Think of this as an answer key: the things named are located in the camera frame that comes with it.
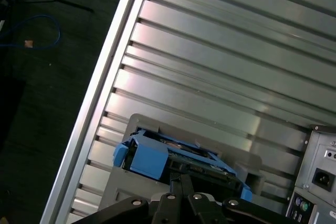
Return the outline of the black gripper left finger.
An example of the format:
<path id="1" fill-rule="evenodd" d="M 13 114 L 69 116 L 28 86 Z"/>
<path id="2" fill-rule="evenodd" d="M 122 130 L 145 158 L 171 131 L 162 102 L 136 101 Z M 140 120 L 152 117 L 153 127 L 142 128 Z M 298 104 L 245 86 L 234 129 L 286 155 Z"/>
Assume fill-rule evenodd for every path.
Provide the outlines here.
<path id="1" fill-rule="evenodd" d="M 181 174 L 170 175 L 170 191 L 160 200 L 130 197 L 86 217 L 86 223 L 179 223 L 183 199 Z"/>

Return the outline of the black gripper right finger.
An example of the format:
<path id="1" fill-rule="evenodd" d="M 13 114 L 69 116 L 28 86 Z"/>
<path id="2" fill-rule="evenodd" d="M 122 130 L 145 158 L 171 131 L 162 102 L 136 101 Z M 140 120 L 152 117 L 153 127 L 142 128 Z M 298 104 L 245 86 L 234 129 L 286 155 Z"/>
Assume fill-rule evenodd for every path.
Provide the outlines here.
<path id="1" fill-rule="evenodd" d="M 190 175 L 181 175 L 183 196 L 196 223 L 283 223 L 296 221 L 252 202 L 235 197 L 225 199 L 221 205 L 204 193 L 195 193 Z"/>

